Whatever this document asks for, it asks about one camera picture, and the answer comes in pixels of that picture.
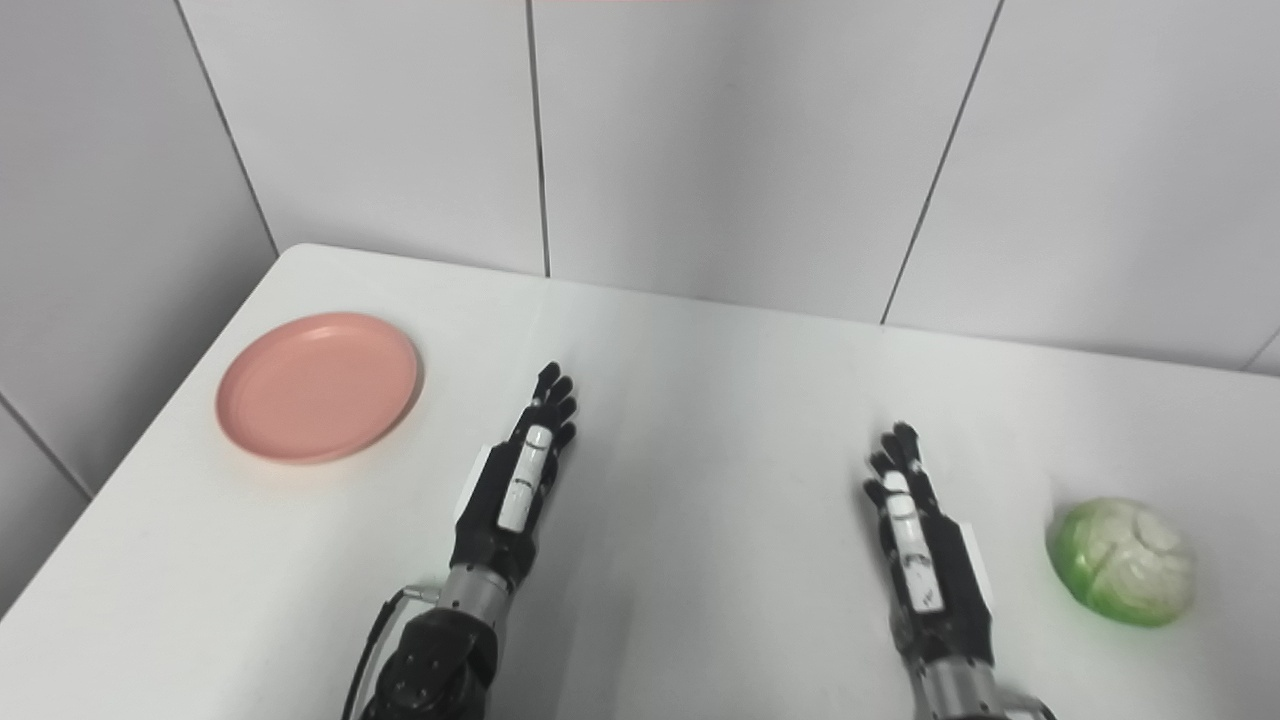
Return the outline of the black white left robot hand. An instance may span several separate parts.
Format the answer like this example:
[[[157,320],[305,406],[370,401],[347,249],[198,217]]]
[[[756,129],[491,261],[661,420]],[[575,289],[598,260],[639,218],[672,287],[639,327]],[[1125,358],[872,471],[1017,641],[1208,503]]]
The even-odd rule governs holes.
[[[576,410],[572,378],[558,363],[548,363],[508,438],[481,460],[454,523],[452,566],[484,566],[511,591],[524,583],[538,555],[538,524],[561,455],[576,436]]]

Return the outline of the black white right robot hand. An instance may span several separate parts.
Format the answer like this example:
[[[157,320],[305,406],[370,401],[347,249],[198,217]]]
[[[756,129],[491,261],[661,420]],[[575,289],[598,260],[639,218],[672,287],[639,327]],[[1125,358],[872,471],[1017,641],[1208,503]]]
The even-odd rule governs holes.
[[[961,527],[946,515],[914,427],[897,421],[868,459],[863,484],[893,592],[890,629],[909,665],[945,659],[995,665],[992,615]]]

